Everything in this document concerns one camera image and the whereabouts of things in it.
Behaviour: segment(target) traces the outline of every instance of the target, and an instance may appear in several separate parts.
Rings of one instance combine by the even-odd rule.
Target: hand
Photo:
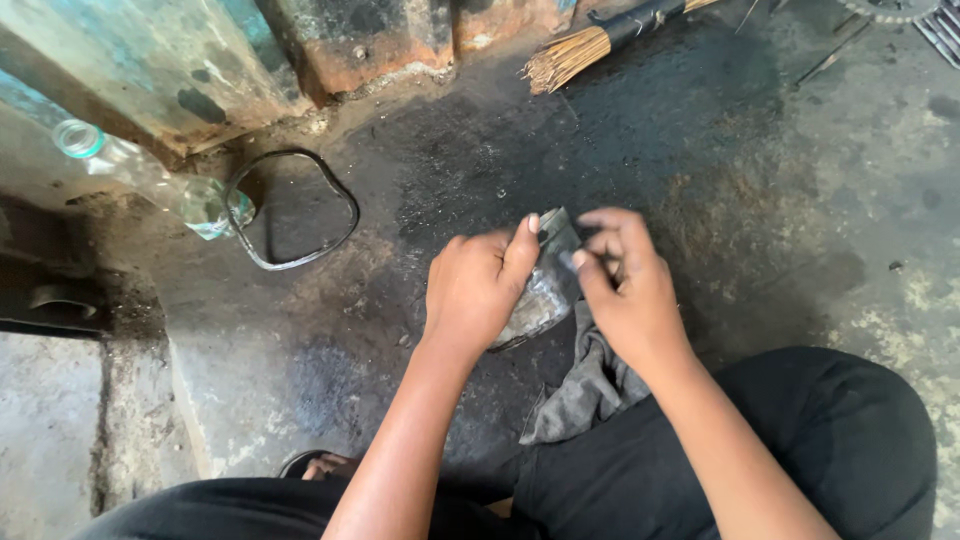
[[[657,255],[640,214],[597,209],[578,221],[602,229],[573,254],[573,264],[593,319],[613,350],[642,377],[659,360],[693,357],[670,269]],[[616,289],[614,276],[620,281]]]
[[[507,326],[540,254],[540,217],[530,214],[516,232],[456,236],[430,264],[423,342],[476,360]]]

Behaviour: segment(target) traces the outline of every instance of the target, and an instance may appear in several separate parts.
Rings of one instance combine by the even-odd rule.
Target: clear plastic bottle
[[[204,239],[232,234],[221,199],[224,186],[216,179],[173,174],[143,147],[83,120],[60,122],[53,138],[64,154],[84,161],[88,174],[110,176],[129,185],[163,211],[180,217]],[[234,189],[228,202],[240,227],[253,220],[256,209],[247,195]]]

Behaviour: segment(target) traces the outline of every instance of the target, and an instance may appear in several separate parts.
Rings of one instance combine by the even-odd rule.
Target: black rubber gasket
[[[342,184],[340,184],[340,182],[333,176],[333,173],[330,172],[329,167],[327,167],[326,163],[324,163],[323,158],[314,154],[313,152],[310,152],[309,150],[304,150],[302,148],[294,148],[290,150],[275,150],[273,152],[267,152],[262,156],[258,156],[244,163],[242,167],[240,167],[235,173],[233,173],[232,176],[230,176],[230,179],[227,181],[227,185],[224,187],[224,193],[222,195],[224,208],[225,209],[230,208],[228,204],[230,195],[233,194],[233,190],[236,189],[238,184],[240,184],[240,181],[242,181],[248,174],[250,174],[250,171],[252,171],[254,167],[256,167],[261,161],[269,160],[272,158],[282,158],[284,156],[304,156],[312,159],[314,164],[316,164],[317,167],[320,169],[320,172],[323,173],[324,178],[326,179],[326,182],[330,184],[330,187],[333,189],[333,191],[347,201],[347,205],[350,208],[350,220],[347,224],[347,231],[344,234],[342,234],[339,238],[334,240],[332,243],[329,243],[323,246],[322,248],[320,248],[319,250],[309,255],[303,256],[301,258],[297,258],[287,262],[274,263],[274,262],[268,262],[264,260],[256,252],[256,250],[253,248],[252,244],[250,243],[250,240],[247,238],[245,234],[243,234],[243,231],[240,229],[240,225],[237,223],[236,218],[233,216],[233,212],[228,211],[227,220],[230,223],[230,228],[233,229],[233,233],[237,235],[237,238],[240,240],[240,244],[247,251],[247,255],[249,255],[250,258],[253,259],[253,262],[255,262],[257,266],[259,266],[260,268],[263,268],[264,270],[269,270],[271,272],[295,268],[302,264],[306,264],[311,260],[316,260],[318,258],[321,258],[324,255],[330,253],[331,251],[337,249],[337,247],[340,244],[342,244],[344,240],[346,240],[351,234],[353,234],[353,231],[357,228],[357,222],[360,221],[360,207],[357,206],[357,201],[356,199],[353,198],[353,195],[351,195],[350,192],[347,191],[347,189]]]

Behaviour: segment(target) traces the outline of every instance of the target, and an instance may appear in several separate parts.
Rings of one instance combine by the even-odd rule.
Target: fingernail
[[[585,262],[587,262],[587,252],[585,252],[584,250],[577,250],[573,252],[572,260],[573,260],[573,267],[576,268],[577,270],[580,270],[580,267],[583,266]]]

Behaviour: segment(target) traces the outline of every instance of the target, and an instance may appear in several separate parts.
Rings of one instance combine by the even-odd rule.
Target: leg
[[[74,540],[319,540],[348,481],[215,479],[172,487],[97,518]],[[430,538],[530,539],[530,524],[438,496]]]
[[[929,535],[932,426],[893,372],[844,353],[790,348],[717,381],[841,537]],[[515,511],[555,540],[716,536],[707,499],[656,400],[563,443],[521,474]]]

